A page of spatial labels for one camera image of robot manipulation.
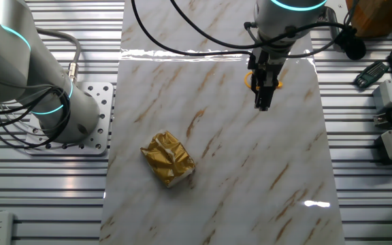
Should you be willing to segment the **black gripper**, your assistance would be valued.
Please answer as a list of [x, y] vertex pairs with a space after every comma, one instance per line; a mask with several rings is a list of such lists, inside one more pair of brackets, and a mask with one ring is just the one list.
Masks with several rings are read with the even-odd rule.
[[268, 111], [270, 108], [275, 85], [279, 85], [278, 75], [286, 59], [271, 50], [255, 48], [252, 50], [255, 56], [252, 66], [252, 91], [255, 94], [255, 107], [260, 111]]

